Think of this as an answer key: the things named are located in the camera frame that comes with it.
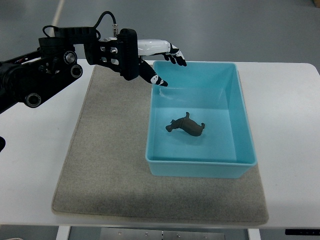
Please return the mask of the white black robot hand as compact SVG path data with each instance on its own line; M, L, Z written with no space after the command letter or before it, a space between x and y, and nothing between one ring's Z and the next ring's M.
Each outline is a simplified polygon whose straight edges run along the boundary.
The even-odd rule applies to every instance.
M138 39L136 31L129 28L122 29L117 35L117 39L123 42L124 72L121 74L128 81L141 77L149 84L168 86L168 83L143 60L144 56L162 55L166 61L170 61L172 64L187 66L181 50L166 40Z

